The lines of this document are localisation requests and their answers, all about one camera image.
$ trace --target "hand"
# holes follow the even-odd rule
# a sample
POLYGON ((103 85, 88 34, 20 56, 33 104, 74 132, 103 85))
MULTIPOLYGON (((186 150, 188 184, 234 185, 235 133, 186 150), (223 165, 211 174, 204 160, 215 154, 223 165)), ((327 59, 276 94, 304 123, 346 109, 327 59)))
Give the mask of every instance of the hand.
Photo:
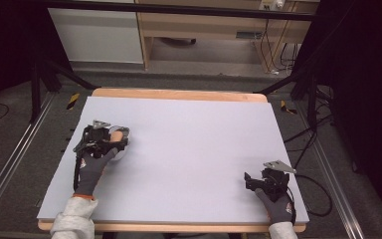
POLYGON ((261 188, 257 188, 255 192, 265 204, 272 224, 292 221, 292 204, 286 194, 282 195, 276 202, 272 202, 261 188))
POLYGON ((94 158, 88 153, 83 155, 82 164, 80 166, 79 187, 74 192, 74 196, 93 198, 93 192, 100 180, 101 174, 107 163, 117 154, 117 149, 111 149, 101 158, 94 158))

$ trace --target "white board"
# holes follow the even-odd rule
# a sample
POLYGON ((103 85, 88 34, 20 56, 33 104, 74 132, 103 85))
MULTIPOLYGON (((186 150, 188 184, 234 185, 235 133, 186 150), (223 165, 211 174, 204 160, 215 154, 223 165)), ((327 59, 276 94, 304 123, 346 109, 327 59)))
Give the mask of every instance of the white board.
MULTIPOLYGON (((93 120, 127 126, 126 156, 110 162, 96 190, 95 221, 148 223, 267 223, 244 172, 261 178, 263 163, 290 165, 267 103, 89 97, 48 188, 39 219, 54 219, 73 190, 75 154, 93 120)), ((296 222, 308 221, 293 175, 296 222)))

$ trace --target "floor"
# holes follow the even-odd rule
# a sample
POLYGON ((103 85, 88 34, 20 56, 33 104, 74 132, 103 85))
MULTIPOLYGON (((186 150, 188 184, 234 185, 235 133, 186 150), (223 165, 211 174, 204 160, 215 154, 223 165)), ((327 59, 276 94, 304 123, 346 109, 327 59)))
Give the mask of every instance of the floor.
MULTIPOLYGON (((285 50, 284 59, 291 58, 293 47, 285 50)), ((265 73, 255 53, 251 41, 207 41, 197 39, 191 45, 187 41, 171 39, 156 39, 149 68, 143 69, 107 69, 105 73, 94 73, 76 69, 84 79, 105 86, 130 88, 167 88, 188 90, 240 91, 252 92, 263 89, 290 73, 289 62, 276 65, 279 71, 265 73)), ((47 185, 52 179, 52 173, 43 173, 46 168, 50 172, 58 166, 60 155, 70 138, 70 128, 76 126, 87 94, 90 92, 79 89, 70 81, 63 81, 64 88, 55 96, 55 103, 50 108, 47 118, 35 139, 29 145, 30 149, 23 152, 23 158, 16 166, 11 180, 6 185, 0 199, 0 238, 49 238, 49 235, 37 229, 36 215, 40 207, 40 198, 46 193, 47 185), (72 111, 60 107, 66 105, 73 92, 81 92, 81 98, 72 111)), ((269 95, 281 128, 283 138, 289 138, 305 129, 303 124, 303 109, 305 102, 293 104, 289 98, 292 85, 278 89, 269 95), (291 114, 283 111, 282 101, 287 102, 289 109, 296 109, 302 114, 291 114)), ((0 94, 0 138, 13 137, 5 140, 5 147, 0 147, 0 170, 5 166, 8 155, 12 153, 28 126, 30 117, 30 89, 23 84, 0 94)), ((330 114, 327 107, 318 109, 318 117, 324 118, 330 114)), ((289 159, 295 163, 300 156, 309 137, 293 140, 286 144, 289 159)), ((371 184, 364 175, 353 173, 350 159, 338 133, 328 121, 319 129, 317 136, 322 149, 335 171, 342 190, 346 193, 349 204, 364 233, 364 238, 382 238, 382 204, 371 184)), ((304 175, 315 178, 320 184, 327 185, 323 171, 319 168, 318 155, 312 146, 305 154, 299 168, 304 175)), ((307 210, 324 212, 328 208, 325 194, 315 184, 304 179, 298 180, 307 210)), ((333 204, 332 211, 325 217, 310 215, 310 222, 300 238, 348 238, 348 231, 342 222, 342 213, 333 204)), ((265 234, 250 234, 249 238, 266 238, 265 234)), ((161 234, 121 233, 118 238, 162 238, 161 234)), ((206 234, 199 238, 227 238, 227 234, 206 234)))

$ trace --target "wooden table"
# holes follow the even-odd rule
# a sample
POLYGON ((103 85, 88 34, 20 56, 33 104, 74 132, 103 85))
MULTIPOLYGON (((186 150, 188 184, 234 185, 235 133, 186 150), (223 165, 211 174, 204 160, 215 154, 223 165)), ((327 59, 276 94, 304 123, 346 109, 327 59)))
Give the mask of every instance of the wooden table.
MULTIPOLYGON (((140 98, 140 99, 164 99, 164 100, 192 100, 192 101, 221 101, 221 102, 259 102, 267 103, 267 98, 263 95, 231 93, 231 92, 196 92, 196 91, 171 91, 171 90, 139 90, 139 89, 97 89, 93 92, 93 97, 109 98, 140 98)), ((50 230, 52 220, 39 220, 39 228, 50 230)), ((305 224, 295 224, 295 232, 305 230, 305 224)), ((255 224, 166 224, 166 223, 108 223, 95 221, 95 231, 104 232, 177 232, 177 233, 258 233, 268 232, 269 225, 255 224)))

